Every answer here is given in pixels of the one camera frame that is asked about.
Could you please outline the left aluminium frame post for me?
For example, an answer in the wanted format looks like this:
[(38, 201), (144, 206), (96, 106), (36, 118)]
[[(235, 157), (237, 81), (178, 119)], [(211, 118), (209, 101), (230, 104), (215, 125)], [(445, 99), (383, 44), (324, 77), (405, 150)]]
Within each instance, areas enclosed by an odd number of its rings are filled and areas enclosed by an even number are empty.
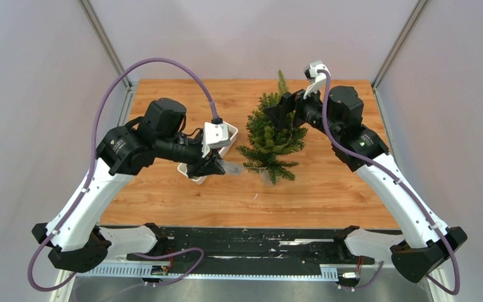
[(123, 64), (121, 63), (119, 57), (117, 56), (115, 49), (110, 42), (110, 39), (104, 30), (104, 27), (101, 23), (101, 20), (99, 19), (99, 16), (97, 15), (94, 6), (92, 5), (90, 0), (78, 0), (77, 1), (79, 5), (81, 6), (83, 13), (86, 16), (86, 19), (90, 23), (95, 35), (97, 36), (97, 39), (99, 40), (102, 48), (105, 51), (105, 54), (107, 55), (114, 71), (117, 74), (121, 74), (124, 71)]

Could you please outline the clear battery box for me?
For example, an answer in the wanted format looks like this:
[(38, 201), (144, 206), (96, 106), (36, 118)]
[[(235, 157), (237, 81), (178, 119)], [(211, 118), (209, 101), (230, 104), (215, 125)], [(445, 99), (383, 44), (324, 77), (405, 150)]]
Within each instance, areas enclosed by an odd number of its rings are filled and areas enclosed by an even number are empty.
[(220, 165), (225, 171), (225, 174), (228, 174), (228, 175), (240, 175), (245, 170), (243, 165), (240, 165), (234, 162), (222, 161)]

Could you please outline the small green christmas tree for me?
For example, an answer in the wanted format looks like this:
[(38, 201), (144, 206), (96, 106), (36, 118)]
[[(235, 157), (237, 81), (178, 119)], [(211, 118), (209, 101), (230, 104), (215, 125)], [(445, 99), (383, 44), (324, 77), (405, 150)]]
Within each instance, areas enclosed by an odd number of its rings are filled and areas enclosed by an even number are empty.
[(245, 125), (248, 145), (240, 145), (236, 150), (245, 158), (243, 166), (249, 173), (258, 174), (263, 182), (276, 185), (279, 180), (295, 181), (291, 168), (299, 165), (296, 161), (284, 160), (283, 156), (300, 152), (305, 147), (307, 128), (292, 126), (293, 114), (286, 115), (286, 126), (278, 129), (264, 113), (268, 107), (279, 103), (281, 96), (288, 91), (284, 73), (278, 70), (277, 92), (263, 93), (258, 105)]

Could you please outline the aluminium frame post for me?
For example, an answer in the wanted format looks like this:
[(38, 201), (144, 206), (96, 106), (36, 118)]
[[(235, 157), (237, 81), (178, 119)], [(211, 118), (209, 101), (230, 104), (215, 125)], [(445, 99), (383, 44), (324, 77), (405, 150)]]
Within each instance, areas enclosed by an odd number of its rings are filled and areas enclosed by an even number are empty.
[(79, 5), (81, 6), (83, 13), (86, 16), (86, 19), (90, 23), (95, 35), (97, 36), (97, 39), (99, 40), (102, 48), (105, 51), (105, 54), (107, 55), (114, 71), (117, 74), (121, 74), (124, 71), (123, 64), (121, 63), (119, 57), (117, 56), (115, 49), (110, 42), (110, 39), (104, 30), (104, 27), (101, 23), (101, 20), (99, 19), (99, 16), (97, 15), (94, 6), (92, 5), (90, 0), (78, 0), (77, 1)]
[(410, 12), (407, 20), (405, 21), (403, 27), (401, 28), (399, 34), (397, 35), (397, 38), (394, 41), (389, 53), (384, 59), (374, 80), (371, 82), (371, 87), (374, 92), (376, 92), (376, 90), (378, 90), (378, 88), (382, 84), (389, 69), (392, 67), (395, 59), (397, 58), (401, 49), (407, 42), (410, 34), (414, 30), (414, 27), (416, 26), (417, 22), (420, 20), (422, 14), (424, 13), (429, 3), (430, 3), (430, 0), (417, 0), (415, 2), (415, 5), (412, 11)]

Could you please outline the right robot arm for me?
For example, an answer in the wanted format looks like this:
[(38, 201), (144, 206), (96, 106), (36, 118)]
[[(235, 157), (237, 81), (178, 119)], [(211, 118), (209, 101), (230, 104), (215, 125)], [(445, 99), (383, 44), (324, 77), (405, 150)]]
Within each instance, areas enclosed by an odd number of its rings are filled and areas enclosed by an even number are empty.
[(357, 256), (390, 262), (402, 277), (420, 282), (450, 258), (447, 248), (456, 251), (463, 245), (467, 234), (449, 227), (418, 197), (381, 137), (362, 123), (364, 102), (353, 87), (330, 89), (326, 115), (320, 96), (287, 92), (264, 113), (279, 130), (307, 123), (324, 131), (327, 123), (337, 141), (335, 155), (373, 189), (401, 229), (400, 235), (388, 235), (349, 226), (334, 237), (335, 257), (345, 263)]

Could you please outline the right aluminium frame post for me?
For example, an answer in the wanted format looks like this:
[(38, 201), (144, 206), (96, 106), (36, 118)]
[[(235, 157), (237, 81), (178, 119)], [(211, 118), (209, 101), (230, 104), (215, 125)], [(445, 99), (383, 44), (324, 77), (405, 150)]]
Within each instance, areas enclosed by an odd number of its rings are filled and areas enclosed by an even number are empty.
[(429, 3), (430, 3), (430, 0), (417, 0), (415, 2), (415, 5), (412, 11), (410, 12), (407, 20), (405, 21), (403, 27), (401, 28), (399, 34), (397, 35), (397, 38), (394, 41), (389, 53), (384, 59), (374, 80), (371, 82), (371, 87), (374, 92), (376, 92), (376, 90), (378, 90), (378, 88), (382, 84), (389, 69), (392, 67), (395, 59), (397, 58), (401, 49), (407, 42), (410, 34), (414, 30), (414, 27), (416, 26), (417, 22), (420, 20), (422, 14), (424, 13)]

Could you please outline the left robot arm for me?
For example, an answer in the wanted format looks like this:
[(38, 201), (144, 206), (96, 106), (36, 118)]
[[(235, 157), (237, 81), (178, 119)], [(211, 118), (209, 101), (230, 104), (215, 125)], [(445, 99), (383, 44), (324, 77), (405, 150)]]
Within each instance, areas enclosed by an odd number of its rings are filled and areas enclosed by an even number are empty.
[(107, 132), (82, 187), (57, 217), (33, 227), (36, 240), (50, 247), (55, 268), (83, 273), (108, 257), (145, 254), (160, 260), (166, 255), (166, 237), (156, 224), (107, 228), (98, 221), (114, 197), (156, 159), (185, 164), (190, 178), (225, 174), (219, 151), (231, 142), (228, 125), (215, 118), (186, 134), (186, 113), (180, 102), (160, 98), (143, 116)]

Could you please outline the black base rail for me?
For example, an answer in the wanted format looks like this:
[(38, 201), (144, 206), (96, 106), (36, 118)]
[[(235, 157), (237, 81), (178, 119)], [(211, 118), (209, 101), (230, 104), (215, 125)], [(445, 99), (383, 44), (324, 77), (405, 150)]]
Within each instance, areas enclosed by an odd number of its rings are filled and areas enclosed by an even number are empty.
[(214, 275), (315, 276), (322, 265), (356, 268), (333, 241), (336, 229), (163, 227), (150, 256), (184, 251), (170, 272)]

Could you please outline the white ornament tray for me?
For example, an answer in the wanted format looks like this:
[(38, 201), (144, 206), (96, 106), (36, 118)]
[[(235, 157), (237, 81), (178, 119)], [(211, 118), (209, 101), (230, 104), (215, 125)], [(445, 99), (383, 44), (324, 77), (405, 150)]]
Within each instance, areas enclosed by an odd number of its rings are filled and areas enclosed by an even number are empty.
[(202, 184), (212, 175), (234, 173), (234, 167), (223, 162), (223, 157), (236, 141), (238, 128), (228, 122), (205, 122), (202, 133), (197, 137), (198, 150), (201, 152), (198, 163), (180, 162), (177, 171), (195, 184)]

